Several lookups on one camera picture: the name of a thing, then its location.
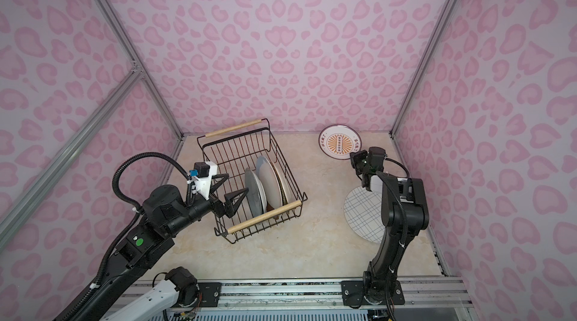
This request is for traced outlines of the grey-blue plate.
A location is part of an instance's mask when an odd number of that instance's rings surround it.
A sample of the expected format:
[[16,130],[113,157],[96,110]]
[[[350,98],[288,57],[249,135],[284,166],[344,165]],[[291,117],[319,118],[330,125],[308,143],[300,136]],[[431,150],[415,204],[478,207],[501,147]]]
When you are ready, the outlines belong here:
[[246,198],[252,216],[257,217],[263,215],[267,208],[267,200],[260,179],[252,169],[245,169],[244,181],[245,187],[249,189]]

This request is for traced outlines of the pastel abstract pattern plate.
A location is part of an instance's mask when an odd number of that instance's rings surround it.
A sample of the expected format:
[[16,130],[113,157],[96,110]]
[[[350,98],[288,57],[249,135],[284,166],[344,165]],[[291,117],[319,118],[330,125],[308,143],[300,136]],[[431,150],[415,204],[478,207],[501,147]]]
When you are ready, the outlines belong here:
[[256,175],[262,183],[267,203],[272,208],[283,206],[282,190],[272,163],[266,156],[258,157],[256,161]]

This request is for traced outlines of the white grid pattern plate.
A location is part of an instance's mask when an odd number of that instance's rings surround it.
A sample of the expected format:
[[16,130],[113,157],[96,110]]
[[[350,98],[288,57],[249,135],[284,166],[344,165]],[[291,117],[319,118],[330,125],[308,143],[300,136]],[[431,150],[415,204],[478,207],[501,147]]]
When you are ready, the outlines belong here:
[[356,187],[346,197],[344,214],[348,225],[366,241],[379,244],[385,232],[381,219],[382,200],[380,193]]

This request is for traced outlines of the white plate orange sunburst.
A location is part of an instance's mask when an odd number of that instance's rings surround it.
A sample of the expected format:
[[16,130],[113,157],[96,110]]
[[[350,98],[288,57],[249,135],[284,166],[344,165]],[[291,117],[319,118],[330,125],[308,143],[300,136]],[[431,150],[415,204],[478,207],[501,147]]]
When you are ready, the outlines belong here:
[[351,153],[361,150],[362,138],[351,127],[335,124],[321,131],[319,147],[330,158],[348,160]]

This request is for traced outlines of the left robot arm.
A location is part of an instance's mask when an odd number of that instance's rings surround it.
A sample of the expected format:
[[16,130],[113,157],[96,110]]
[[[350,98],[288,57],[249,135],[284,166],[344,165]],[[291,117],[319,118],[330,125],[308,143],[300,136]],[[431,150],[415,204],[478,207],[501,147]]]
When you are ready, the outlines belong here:
[[151,269],[174,246],[174,238],[192,223],[213,212],[235,215],[248,194],[243,188],[225,195],[225,202],[214,192],[218,181],[209,187],[206,199],[197,193],[185,202],[178,187],[162,185],[142,205],[140,221],[133,220],[105,252],[92,283],[65,308],[56,320],[99,320],[124,292]]

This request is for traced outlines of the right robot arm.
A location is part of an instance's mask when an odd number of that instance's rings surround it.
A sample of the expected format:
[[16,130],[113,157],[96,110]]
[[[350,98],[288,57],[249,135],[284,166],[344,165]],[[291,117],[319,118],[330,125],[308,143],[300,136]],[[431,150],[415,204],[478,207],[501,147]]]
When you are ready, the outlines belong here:
[[405,304],[398,269],[408,245],[428,228],[429,212],[422,179],[413,178],[402,163],[388,157],[386,150],[370,147],[350,153],[350,162],[362,187],[378,196],[384,226],[376,256],[369,262],[361,281],[341,283],[343,304],[358,309],[384,305],[392,310]]

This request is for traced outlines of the white star cartoon plate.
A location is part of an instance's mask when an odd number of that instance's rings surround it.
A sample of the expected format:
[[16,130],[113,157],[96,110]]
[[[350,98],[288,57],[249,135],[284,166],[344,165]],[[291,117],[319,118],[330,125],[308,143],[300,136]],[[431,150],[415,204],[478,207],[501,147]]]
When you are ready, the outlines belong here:
[[285,205],[288,205],[294,201],[289,183],[288,183],[284,173],[282,172],[281,168],[277,167],[276,171],[277,171],[277,175],[279,177],[280,185],[282,188],[282,194],[283,194],[283,199],[284,199],[283,202]]

